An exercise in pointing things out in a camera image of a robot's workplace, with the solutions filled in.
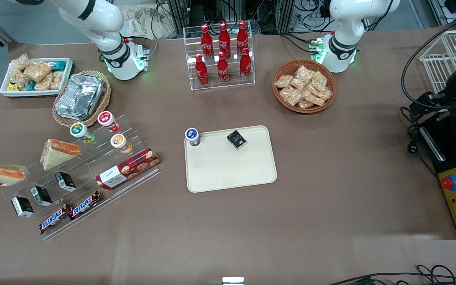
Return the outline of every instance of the small black box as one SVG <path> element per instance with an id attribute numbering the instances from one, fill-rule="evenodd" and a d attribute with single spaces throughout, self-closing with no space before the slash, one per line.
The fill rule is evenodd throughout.
<path id="1" fill-rule="evenodd" d="M 230 143 L 232 143 L 237 150 L 247 144 L 247 141 L 242 137 L 242 135 L 239 134 L 238 131 L 234 131 L 233 133 L 229 134 L 227 138 L 228 141 L 230 141 Z"/>
<path id="2" fill-rule="evenodd" d="M 73 183 L 73 179 L 67 173 L 58 172 L 56 173 L 56 180 L 59 183 L 59 187 L 61 189 L 67 191 L 74 191 L 76 189 L 75 183 Z"/>
<path id="3" fill-rule="evenodd" d="M 47 207 L 52 204 L 52 199 L 50 198 L 47 189 L 43 187 L 34 186 L 31 188 L 31 195 L 33 195 L 33 199 L 37 205 Z"/>
<path id="4" fill-rule="evenodd" d="M 31 203 L 24 197 L 13 197 L 11 205 L 19 217 L 29 218 L 34 213 Z"/>

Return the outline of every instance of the red bottle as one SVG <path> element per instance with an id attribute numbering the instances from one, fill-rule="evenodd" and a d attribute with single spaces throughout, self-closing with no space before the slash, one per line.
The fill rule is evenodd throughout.
<path id="1" fill-rule="evenodd" d="M 195 70 L 197 72 L 198 82 L 201 87 L 205 87 L 209 84 L 209 76 L 207 74 L 207 66 L 201 60 L 201 54 L 196 54 L 195 58 L 197 63 L 195 64 Z"/>
<path id="2" fill-rule="evenodd" d="M 230 81 L 230 73 L 228 72 L 228 63 L 224 58 L 224 52 L 219 52 L 219 61 L 217 62 L 217 77 L 220 84 L 226 84 Z"/>
<path id="3" fill-rule="evenodd" d="M 247 47 L 242 49 L 242 57 L 240 58 L 240 79 L 242 81 L 251 79 L 251 58 Z"/>
<path id="4" fill-rule="evenodd" d="M 226 31 L 228 24 L 226 22 L 221 22 L 219 24 L 221 32 L 219 33 L 219 50 L 224 52 L 225 58 L 230 58 L 232 56 L 232 51 L 230 51 L 230 35 Z"/>
<path id="5" fill-rule="evenodd" d="M 246 21 L 239 22 L 239 33 L 237 34 L 237 56 L 242 56 L 242 49 L 247 47 Z"/>
<path id="6" fill-rule="evenodd" d="M 201 25 L 200 43 L 205 61 L 214 61 L 214 47 L 212 46 L 212 37 L 209 34 L 209 26 L 207 24 Z"/>

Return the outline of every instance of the white cloth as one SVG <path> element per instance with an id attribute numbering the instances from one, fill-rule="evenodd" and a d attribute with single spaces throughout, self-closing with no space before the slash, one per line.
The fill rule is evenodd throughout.
<path id="1" fill-rule="evenodd" d="M 161 9 L 163 7 L 167 11 L 170 11 L 168 4 L 161 5 L 156 13 L 156 3 L 141 3 L 135 5 L 121 6 L 124 18 L 127 21 L 127 34 L 128 36 L 143 36 L 145 38 L 154 39 L 156 38 L 171 38 L 177 33 L 172 24 L 173 16 L 168 14 L 167 11 Z"/>

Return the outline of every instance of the table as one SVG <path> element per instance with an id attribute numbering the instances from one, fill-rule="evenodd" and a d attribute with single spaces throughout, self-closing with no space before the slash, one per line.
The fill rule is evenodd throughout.
<path id="1" fill-rule="evenodd" d="M 255 85 L 198 92 L 189 89 L 182 41 L 160 42 L 148 72 L 127 82 L 110 76 L 108 109 L 129 117 L 162 172 L 52 241 L 0 196 L 0 285 L 219 284 L 223 276 L 328 284 L 438 263 L 456 274 L 454 225 L 438 182 L 407 153 L 398 115 L 409 104 L 402 68 L 436 31 L 366 33 L 353 65 L 335 75 L 335 102 L 315 115 L 274 98 L 276 68 L 304 56 L 284 38 L 255 37 Z M 91 44 L 9 49 L 10 58 L 69 57 L 77 71 L 108 75 Z M 430 89 L 418 65 L 407 76 L 415 95 Z M 30 165 L 46 139 L 73 140 L 52 118 L 52 102 L 0 95 L 0 163 Z M 184 130 L 253 125 L 270 131 L 277 181 L 190 193 Z"/>

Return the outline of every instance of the round wicker basket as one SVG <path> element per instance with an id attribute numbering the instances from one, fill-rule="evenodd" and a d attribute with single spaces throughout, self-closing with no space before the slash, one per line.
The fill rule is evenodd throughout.
<path id="1" fill-rule="evenodd" d="M 307 109 L 300 109 L 298 107 L 294 107 L 288 104 L 279 94 L 279 89 L 274 85 L 274 82 L 277 81 L 283 75 L 295 75 L 295 72 L 298 70 L 298 67 L 304 65 L 309 70 L 313 71 L 320 71 L 328 80 L 327 86 L 332 91 L 332 96 L 325 102 L 323 106 L 312 106 Z M 310 114 L 313 112 L 320 112 L 321 110 L 327 108 L 335 99 L 335 94 L 337 93 L 337 84 L 335 83 L 335 78 L 333 74 L 324 66 L 320 65 L 319 63 L 305 58 L 295 58 L 290 61 L 286 61 L 283 63 L 274 74 L 274 79 L 272 81 L 272 89 L 274 91 L 274 95 L 277 100 L 286 108 L 293 110 L 295 112 L 300 112 L 302 114 Z"/>
<path id="2" fill-rule="evenodd" d="M 94 113 L 89 119 L 82 122 L 82 121 L 78 121 L 78 120 L 74 120 L 74 119 L 63 118 L 63 117 L 60 117 L 56 113 L 56 104 L 57 104 L 57 101 L 61 98 L 61 96 L 65 93 L 65 90 L 67 89 L 68 83 L 66 83 L 65 86 L 63 87 L 63 89 L 61 89 L 61 91 L 57 95 L 56 99 L 54 100 L 54 105 L 52 106 L 52 115 L 54 116 L 54 119 L 63 126 L 69 127 L 69 126 L 73 125 L 74 123 L 78 123 L 78 122 L 81 122 L 88 127 L 93 125 L 98 120 L 98 115 L 105 110 L 105 108 L 108 106 L 108 103 L 110 101 L 110 91 L 112 89 L 110 88 L 110 83 L 108 83 L 108 79 L 105 76 L 105 74 L 94 71 L 94 70 L 87 70 L 87 71 L 81 72 L 81 74 L 86 74 L 86 75 L 91 75 L 91 76 L 96 76 L 96 77 L 101 78 L 103 80 L 103 82 L 105 83 L 105 87 L 103 87 L 103 93 L 101 93 L 100 98 L 98 99 L 98 103 L 96 103 Z"/>

